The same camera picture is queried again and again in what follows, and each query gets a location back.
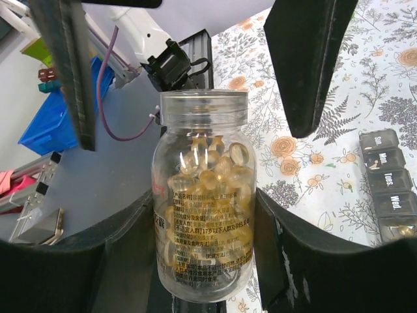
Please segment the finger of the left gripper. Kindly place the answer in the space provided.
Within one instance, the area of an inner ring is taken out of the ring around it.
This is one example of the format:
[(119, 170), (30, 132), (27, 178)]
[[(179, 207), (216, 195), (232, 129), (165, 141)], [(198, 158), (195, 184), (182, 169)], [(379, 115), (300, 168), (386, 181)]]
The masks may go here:
[(266, 41), (294, 138), (305, 138), (319, 126), (356, 5), (349, 0), (278, 0), (268, 14)]
[(95, 150), (89, 34), (80, 1), (31, 1), (31, 16), (52, 55), (82, 149)]

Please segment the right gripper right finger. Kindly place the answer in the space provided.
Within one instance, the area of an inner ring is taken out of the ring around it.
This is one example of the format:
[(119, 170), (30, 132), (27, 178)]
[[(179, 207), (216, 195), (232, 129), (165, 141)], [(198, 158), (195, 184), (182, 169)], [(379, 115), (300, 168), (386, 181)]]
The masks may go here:
[(415, 312), (416, 240), (377, 248), (336, 237), (255, 196), (255, 264), (269, 312)]

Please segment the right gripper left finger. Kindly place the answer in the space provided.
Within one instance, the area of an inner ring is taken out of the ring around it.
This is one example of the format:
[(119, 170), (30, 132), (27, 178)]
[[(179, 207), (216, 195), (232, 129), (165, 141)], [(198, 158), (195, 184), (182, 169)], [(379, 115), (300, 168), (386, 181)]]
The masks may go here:
[(56, 245), (1, 242), (2, 312), (145, 312), (152, 194)]

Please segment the grey weekly pill organizer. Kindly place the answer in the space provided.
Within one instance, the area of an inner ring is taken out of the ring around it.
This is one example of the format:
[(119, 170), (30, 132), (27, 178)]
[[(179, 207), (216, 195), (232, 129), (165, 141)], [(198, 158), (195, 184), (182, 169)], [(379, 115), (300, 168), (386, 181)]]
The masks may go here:
[(382, 241), (416, 237), (416, 193), (395, 130), (362, 133), (359, 144)]

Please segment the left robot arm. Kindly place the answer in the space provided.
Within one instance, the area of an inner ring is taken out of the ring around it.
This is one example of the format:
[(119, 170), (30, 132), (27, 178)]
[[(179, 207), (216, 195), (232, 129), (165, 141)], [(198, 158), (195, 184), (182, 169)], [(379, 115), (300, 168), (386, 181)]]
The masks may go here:
[[(276, 1), (264, 31), (289, 130), (314, 133), (356, 1)], [(159, 91), (190, 86), (191, 64), (148, 14), (159, 1), (109, 1), (111, 19)], [(95, 149), (94, 92), (87, 21), (81, 1), (31, 1), (31, 17), (51, 53), (82, 149)]]

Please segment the floral table mat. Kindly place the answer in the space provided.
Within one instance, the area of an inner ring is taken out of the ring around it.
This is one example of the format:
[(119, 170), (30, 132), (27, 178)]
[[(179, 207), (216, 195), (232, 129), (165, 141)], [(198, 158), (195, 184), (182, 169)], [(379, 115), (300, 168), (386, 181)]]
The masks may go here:
[[(264, 24), (273, 4), (258, 1), (253, 16), (213, 39), (216, 86), (249, 95), (243, 131), (255, 148), (259, 189), (344, 240), (371, 248), (400, 240), (381, 239), (359, 135), (395, 130), (416, 193), (416, 2), (357, 2), (321, 121), (305, 138), (291, 136), (268, 51)], [(256, 265), (227, 307), (269, 312), (261, 305)]]

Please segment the blue plastic bin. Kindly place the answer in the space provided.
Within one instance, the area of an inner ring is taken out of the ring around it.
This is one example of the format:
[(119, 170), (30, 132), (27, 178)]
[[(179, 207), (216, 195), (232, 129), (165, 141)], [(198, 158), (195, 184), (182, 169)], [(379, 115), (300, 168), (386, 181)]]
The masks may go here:
[(78, 146), (71, 116), (60, 91), (48, 95), (18, 144), (40, 156)]

